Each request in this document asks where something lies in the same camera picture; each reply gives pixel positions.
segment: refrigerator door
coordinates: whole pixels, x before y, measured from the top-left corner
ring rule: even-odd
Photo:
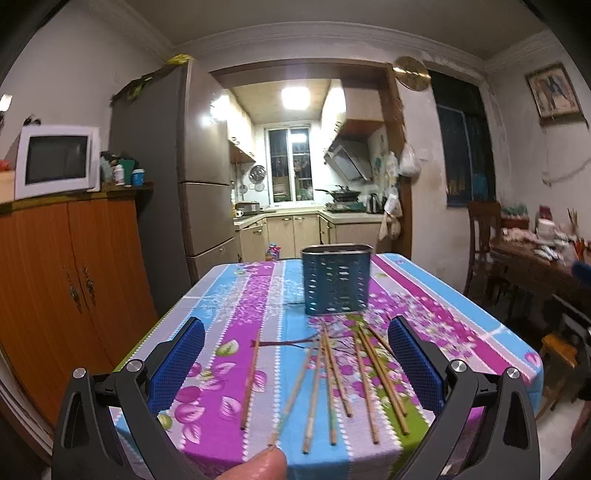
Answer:
[[[198,280],[203,278],[216,265],[239,263],[241,261],[240,243],[235,237],[207,252],[187,258],[193,284],[197,283]]]
[[[188,256],[199,255],[234,236],[229,186],[187,182],[179,189]]]
[[[194,60],[184,85],[183,159],[179,181],[230,185],[230,149],[223,88]]]

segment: kitchen window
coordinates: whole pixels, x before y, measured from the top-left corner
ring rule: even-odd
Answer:
[[[307,127],[269,129],[269,163],[273,203],[314,200]]]

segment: range hood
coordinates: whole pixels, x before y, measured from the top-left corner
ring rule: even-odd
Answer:
[[[328,165],[347,181],[372,180],[368,146],[364,142],[336,139],[331,150],[324,155]]]

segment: crown molding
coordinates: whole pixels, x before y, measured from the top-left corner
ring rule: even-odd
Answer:
[[[84,0],[86,6],[157,60],[173,55],[172,43],[123,0]]]
[[[555,47],[563,48],[550,30],[543,30],[491,57],[485,62],[485,69],[487,73],[498,72],[525,60],[530,55]]]
[[[188,53],[199,58],[211,53],[222,53],[245,47],[258,48],[273,46],[277,41],[353,41],[365,45],[388,49],[411,48],[433,57],[445,57],[473,69],[484,71],[484,62],[476,55],[459,48],[412,33],[401,32],[384,27],[374,27],[346,22],[279,22],[238,28],[197,38],[175,46],[176,52]]]

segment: blue foam pad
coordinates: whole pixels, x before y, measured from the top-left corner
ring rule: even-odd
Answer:
[[[439,415],[445,405],[443,380],[397,318],[392,319],[388,326],[388,343],[423,408]]]
[[[168,410],[173,404],[174,397],[183,386],[183,382],[201,353],[204,343],[205,327],[201,320],[196,319],[176,342],[166,359],[160,364],[158,371],[152,376],[147,402],[152,414],[157,415],[162,410]]]

